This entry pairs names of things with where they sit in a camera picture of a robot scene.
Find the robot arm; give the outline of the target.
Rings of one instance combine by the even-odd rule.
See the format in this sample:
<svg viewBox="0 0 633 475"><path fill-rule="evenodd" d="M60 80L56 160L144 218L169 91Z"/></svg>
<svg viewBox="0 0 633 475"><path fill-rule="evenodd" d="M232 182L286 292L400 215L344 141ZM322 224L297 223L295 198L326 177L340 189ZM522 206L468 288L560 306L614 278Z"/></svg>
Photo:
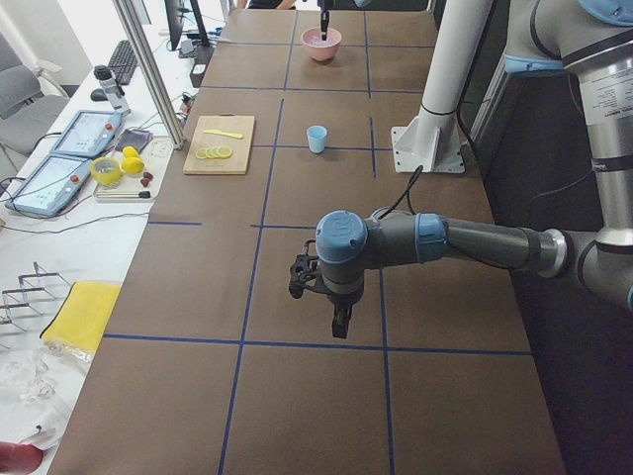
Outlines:
<svg viewBox="0 0 633 475"><path fill-rule="evenodd" d="M397 207L362 218L333 211L316 226L315 255L293 266L289 290L325 295L332 333L344 338L364 273L445 256L545 278L573 276L594 295L632 305L632 5L628 1L514 1L505 70L565 71L579 81L603 225L596 233L537 232L408 213Z"/></svg>

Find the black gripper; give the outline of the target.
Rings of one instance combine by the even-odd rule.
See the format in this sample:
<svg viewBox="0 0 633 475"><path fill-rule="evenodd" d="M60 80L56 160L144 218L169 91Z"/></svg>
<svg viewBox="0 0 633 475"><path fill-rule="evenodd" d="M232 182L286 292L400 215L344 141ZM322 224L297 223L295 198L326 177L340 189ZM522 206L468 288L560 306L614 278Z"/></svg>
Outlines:
<svg viewBox="0 0 633 475"><path fill-rule="evenodd" d="M325 39L327 39L327 32L328 32L328 26L329 26L330 0L317 0L317 5L320 8L320 15L319 15L320 37L322 41L325 41Z"/></svg>
<svg viewBox="0 0 633 475"><path fill-rule="evenodd" d="M365 279L361 276L352 282L338 283L323 277L322 282L328 300L334 305L331 324L332 336L335 338L347 337L353 306L361 300L364 294Z"/></svg>

